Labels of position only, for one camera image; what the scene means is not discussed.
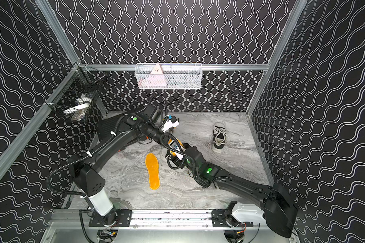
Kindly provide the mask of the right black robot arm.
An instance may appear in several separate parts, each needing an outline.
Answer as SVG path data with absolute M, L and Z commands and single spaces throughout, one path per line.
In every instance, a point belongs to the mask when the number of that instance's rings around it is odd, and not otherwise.
M 215 185 L 247 199 L 263 210 L 266 225 L 276 234 L 290 238 L 295 229 L 298 208 L 285 187 L 274 183 L 264 185 L 238 177 L 220 166 L 207 162 L 195 146 L 183 149 L 171 134 L 161 135 L 162 146 L 182 155 L 182 164 L 192 172 L 192 178 L 203 188 Z

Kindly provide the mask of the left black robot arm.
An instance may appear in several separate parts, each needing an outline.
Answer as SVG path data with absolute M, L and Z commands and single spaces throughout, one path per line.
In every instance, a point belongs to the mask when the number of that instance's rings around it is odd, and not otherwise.
M 165 142 L 166 139 L 162 138 L 162 135 L 170 128 L 175 128 L 179 120 L 167 112 L 161 124 L 156 125 L 160 116 L 161 111 L 151 104 L 118 115 L 110 134 L 104 140 L 80 156 L 71 157 L 67 164 L 48 175 L 47 188 L 57 194 L 84 197 L 105 226 L 115 224 L 116 208 L 105 192 L 106 181 L 99 171 L 113 155 L 143 138 L 150 138 L 158 144 Z M 63 191 L 54 188 L 53 176 L 65 168 L 70 170 L 70 176 L 80 189 L 79 191 Z

